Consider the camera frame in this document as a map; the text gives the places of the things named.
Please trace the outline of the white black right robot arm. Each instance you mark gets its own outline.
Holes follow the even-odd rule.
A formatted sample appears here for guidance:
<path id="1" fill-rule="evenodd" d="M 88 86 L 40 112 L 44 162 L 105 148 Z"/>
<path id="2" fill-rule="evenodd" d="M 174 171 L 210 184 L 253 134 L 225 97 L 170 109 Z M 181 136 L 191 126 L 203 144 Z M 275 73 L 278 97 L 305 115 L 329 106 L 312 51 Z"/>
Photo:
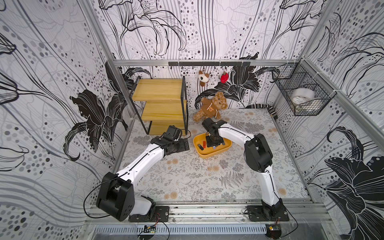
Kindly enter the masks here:
<path id="1" fill-rule="evenodd" d="M 203 121 L 202 126 L 208 132 L 206 136 L 208 147 L 217 147 L 228 139 L 244 148 L 245 162 L 250 169 L 257 173 L 262 190 L 262 214 L 267 220 L 278 218 L 283 212 L 283 201 L 277 193 L 273 178 L 273 153 L 262 134 L 252 135 L 243 132 L 226 121 L 214 122 L 211 118 Z"/>

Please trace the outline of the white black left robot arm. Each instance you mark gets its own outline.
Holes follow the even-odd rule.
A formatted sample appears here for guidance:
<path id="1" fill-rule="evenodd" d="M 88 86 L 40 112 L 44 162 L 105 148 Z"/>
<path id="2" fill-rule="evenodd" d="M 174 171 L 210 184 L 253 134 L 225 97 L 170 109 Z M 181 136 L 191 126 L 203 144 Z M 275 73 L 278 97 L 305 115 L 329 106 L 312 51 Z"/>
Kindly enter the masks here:
<path id="1" fill-rule="evenodd" d="M 152 220 L 156 203 L 149 197 L 136 196 L 135 188 L 142 177 L 165 156 L 188 151 L 189 143 L 182 130 L 169 126 L 161 136 L 154 137 L 145 150 L 117 173 L 107 173 L 102 180 L 96 206 L 122 222 L 133 216 Z"/>

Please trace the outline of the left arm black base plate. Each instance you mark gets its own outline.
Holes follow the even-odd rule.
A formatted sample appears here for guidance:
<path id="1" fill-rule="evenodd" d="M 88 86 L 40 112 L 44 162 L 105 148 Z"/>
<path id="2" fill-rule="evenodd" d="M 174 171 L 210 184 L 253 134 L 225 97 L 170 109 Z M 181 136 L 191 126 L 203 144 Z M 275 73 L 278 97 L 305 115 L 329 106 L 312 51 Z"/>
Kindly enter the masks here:
<path id="1" fill-rule="evenodd" d="M 131 223 L 155 223 L 157 221 L 167 223 L 169 220 L 169 206 L 155 206 L 146 215 L 131 215 Z"/>

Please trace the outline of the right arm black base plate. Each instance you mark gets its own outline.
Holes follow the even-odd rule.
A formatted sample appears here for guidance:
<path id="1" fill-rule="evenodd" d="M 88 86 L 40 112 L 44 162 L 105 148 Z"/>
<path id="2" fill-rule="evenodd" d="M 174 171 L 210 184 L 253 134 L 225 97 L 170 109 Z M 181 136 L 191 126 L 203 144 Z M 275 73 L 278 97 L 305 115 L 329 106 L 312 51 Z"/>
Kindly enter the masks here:
<path id="1" fill-rule="evenodd" d="M 251 222 L 288 222 L 288 212 L 284 207 L 247 206 L 245 214 Z"/>

